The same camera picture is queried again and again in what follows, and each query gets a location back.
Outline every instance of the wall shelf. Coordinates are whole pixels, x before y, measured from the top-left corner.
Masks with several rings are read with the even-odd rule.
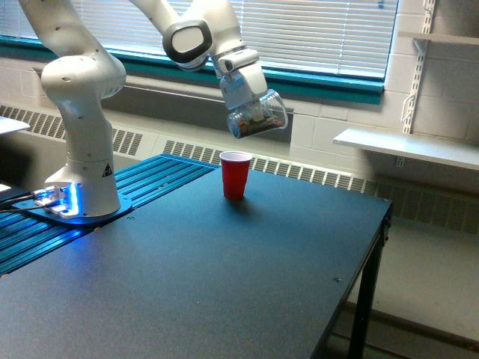
[[[0,116],[0,135],[28,128],[30,126],[25,122]]]
[[[455,45],[476,45],[479,46],[479,38],[440,35],[440,34],[422,34],[420,32],[399,31],[401,37],[411,37],[414,40],[432,41],[434,43],[450,43]]]
[[[479,145],[377,129],[347,129],[335,144],[479,171]]]

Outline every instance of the window sill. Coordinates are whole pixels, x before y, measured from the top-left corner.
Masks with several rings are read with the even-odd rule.
[[[218,79],[212,64],[196,73],[189,73],[176,67],[166,56],[149,55],[121,50],[109,50],[120,59],[128,73],[145,76],[155,75],[172,80],[216,84]],[[18,58],[55,59],[55,55],[38,40],[18,39],[0,36],[0,56]],[[379,105],[384,83],[367,79],[347,79],[336,76],[264,69],[270,87],[285,96],[301,96],[306,99],[324,98],[340,101],[360,102]]]

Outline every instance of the blue led light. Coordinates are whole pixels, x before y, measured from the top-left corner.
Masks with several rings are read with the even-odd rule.
[[[80,208],[79,208],[79,203],[78,203],[78,193],[76,190],[76,185],[75,183],[70,184],[69,193],[70,193],[70,205],[71,205],[71,212],[73,213],[79,213]]]

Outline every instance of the heating vent grille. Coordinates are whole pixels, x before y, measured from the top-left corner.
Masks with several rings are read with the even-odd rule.
[[[182,142],[167,141],[165,153],[218,165],[221,151]],[[479,201],[450,197],[440,191],[407,188],[348,176],[334,170],[301,165],[264,156],[251,161],[251,169],[295,178],[362,194],[387,198],[394,203],[394,214],[403,218],[479,234]]]
[[[0,106],[0,116],[27,123],[30,125],[30,128],[26,131],[37,135],[59,140],[65,140],[67,136],[61,117],[52,116],[51,114]],[[143,135],[141,133],[113,129],[113,152],[135,156],[142,138]]]

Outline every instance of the window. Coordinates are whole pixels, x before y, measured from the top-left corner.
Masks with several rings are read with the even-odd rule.
[[[231,0],[247,44],[272,69],[384,79],[398,0]],[[109,49],[164,55],[161,37],[127,0],[73,0]],[[191,1],[170,0],[182,13]],[[34,38],[18,0],[0,0],[0,34]]]

